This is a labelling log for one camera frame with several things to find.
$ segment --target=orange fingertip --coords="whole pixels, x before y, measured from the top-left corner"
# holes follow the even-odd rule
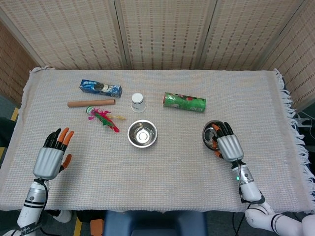
[[[71,131],[70,133],[68,133],[68,135],[66,136],[66,138],[64,139],[63,144],[68,145],[70,142],[71,137],[73,136],[74,132]]]
[[[213,147],[213,148],[217,148],[217,146],[218,146],[218,145],[217,145],[217,142],[212,139],[212,147]]]
[[[216,155],[218,158],[222,158],[221,152],[219,152],[219,151],[215,151],[215,155]]]
[[[215,125],[215,124],[212,124],[211,126],[212,126],[212,128],[214,128],[214,129],[215,129],[215,131],[220,130],[220,128],[219,128],[217,125]]]
[[[69,131],[69,128],[65,128],[62,132],[61,132],[61,135],[59,136],[58,138],[58,141],[59,142],[63,142],[64,138],[65,138],[65,135],[67,134],[67,132]]]
[[[72,155],[71,154],[68,154],[67,157],[65,158],[65,161],[64,163],[62,164],[63,168],[67,168],[68,165],[70,164],[70,161],[71,161],[71,158],[72,158]]]

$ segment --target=wooden stick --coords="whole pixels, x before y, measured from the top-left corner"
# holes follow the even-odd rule
[[[95,101],[77,101],[77,102],[68,102],[68,107],[105,106],[105,105],[115,105],[115,103],[116,101],[114,99],[95,100]]]

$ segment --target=green feather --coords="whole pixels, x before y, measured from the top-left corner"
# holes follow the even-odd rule
[[[108,125],[108,126],[112,126],[112,127],[114,126],[114,124],[112,122],[108,121],[107,119],[105,119],[101,115],[96,113],[95,116],[103,123],[103,125]]]

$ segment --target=snack package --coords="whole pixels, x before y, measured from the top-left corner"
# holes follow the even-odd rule
[[[166,92],[164,95],[163,106],[194,112],[204,112],[206,108],[206,99]]]
[[[83,92],[96,93],[115,98],[120,98],[123,92],[120,85],[106,85],[92,80],[82,80],[80,90]]]

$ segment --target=blue chair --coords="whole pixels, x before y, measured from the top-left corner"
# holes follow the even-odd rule
[[[207,236],[206,215],[197,211],[107,211],[106,236]]]

